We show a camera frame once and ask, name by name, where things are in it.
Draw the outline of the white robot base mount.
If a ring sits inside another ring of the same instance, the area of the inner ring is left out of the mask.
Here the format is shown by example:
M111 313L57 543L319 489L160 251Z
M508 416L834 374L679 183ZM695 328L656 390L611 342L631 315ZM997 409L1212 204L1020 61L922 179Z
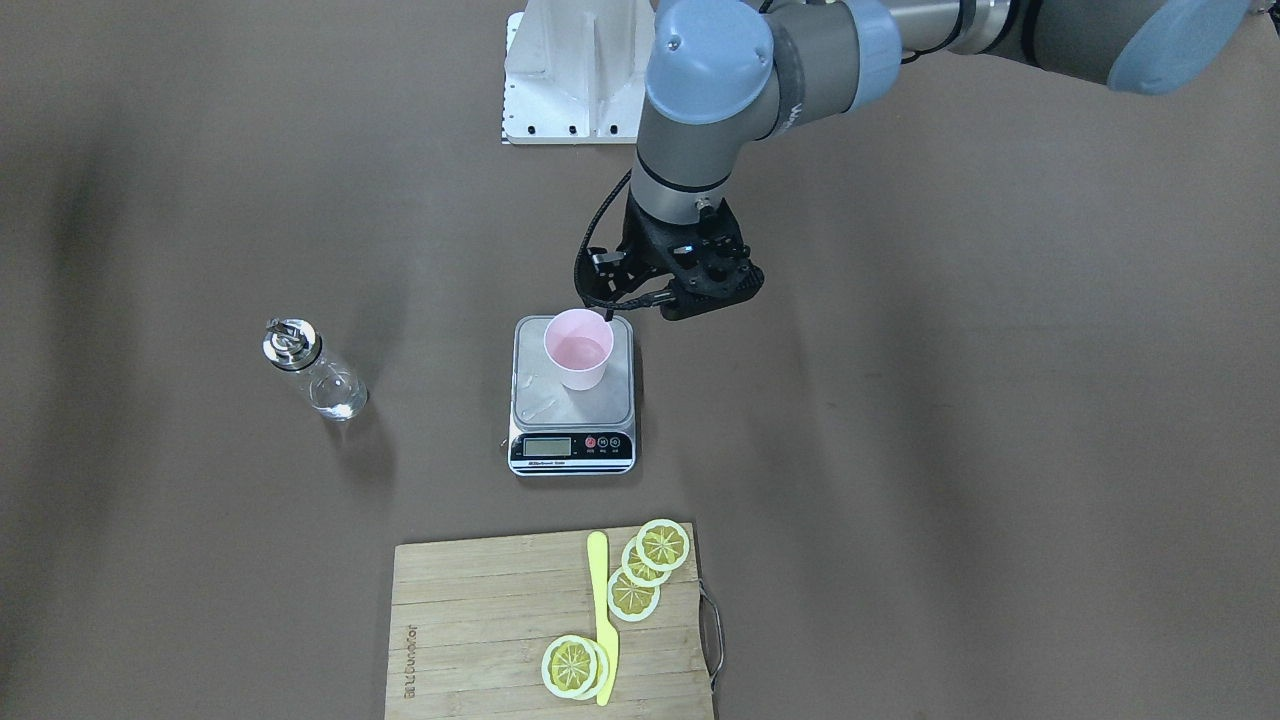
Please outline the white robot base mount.
M655 13L654 1L530 1L511 14L503 141L635 143Z

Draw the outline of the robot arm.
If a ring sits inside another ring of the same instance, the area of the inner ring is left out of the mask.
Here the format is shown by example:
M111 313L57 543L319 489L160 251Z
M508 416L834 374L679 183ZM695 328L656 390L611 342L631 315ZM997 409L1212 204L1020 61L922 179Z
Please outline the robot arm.
M883 97L938 51L995 55L1160 96L1225 49L1248 1L663 1L617 249L580 243L573 283L605 313L669 322L764 284L726 191L745 143Z

